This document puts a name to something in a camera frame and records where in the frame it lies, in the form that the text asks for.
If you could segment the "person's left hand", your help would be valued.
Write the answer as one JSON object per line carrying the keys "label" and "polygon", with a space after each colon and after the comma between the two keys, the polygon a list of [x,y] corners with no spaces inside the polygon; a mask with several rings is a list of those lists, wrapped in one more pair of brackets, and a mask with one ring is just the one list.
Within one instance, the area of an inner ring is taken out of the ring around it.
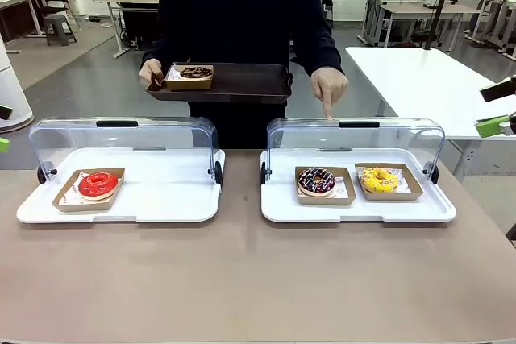
{"label": "person's left hand", "polygon": [[348,79],[338,69],[323,67],[310,76],[315,97],[322,103],[326,119],[332,119],[332,106],[344,95]]}

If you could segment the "person's right hand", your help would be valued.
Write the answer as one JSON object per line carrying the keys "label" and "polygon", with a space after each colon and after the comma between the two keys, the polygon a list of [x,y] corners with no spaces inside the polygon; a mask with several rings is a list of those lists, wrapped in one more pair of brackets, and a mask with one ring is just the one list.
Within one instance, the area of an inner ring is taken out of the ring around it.
{"label": "person's right hand", "polygon": [[164,80],[161,62],[157,59],[145,60],[139,71],[139,80],[145,88],[150,85],[161,85]]}

